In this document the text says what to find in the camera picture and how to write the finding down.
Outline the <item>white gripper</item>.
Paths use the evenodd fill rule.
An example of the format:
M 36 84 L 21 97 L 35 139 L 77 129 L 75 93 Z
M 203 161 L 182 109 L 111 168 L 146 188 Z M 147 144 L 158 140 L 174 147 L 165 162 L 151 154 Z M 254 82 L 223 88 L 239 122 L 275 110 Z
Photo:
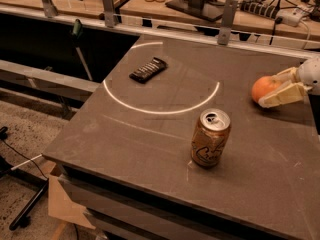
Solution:
M 287 68 L 273 75 L 272 79 L 285 83 L 258 100 L 258 104 L 263 108 L 301 101 L 307 92 L 320 95 L 320 58 L 314 57 L 306 60 L 298 67 L 298 70 L 296 67 Z

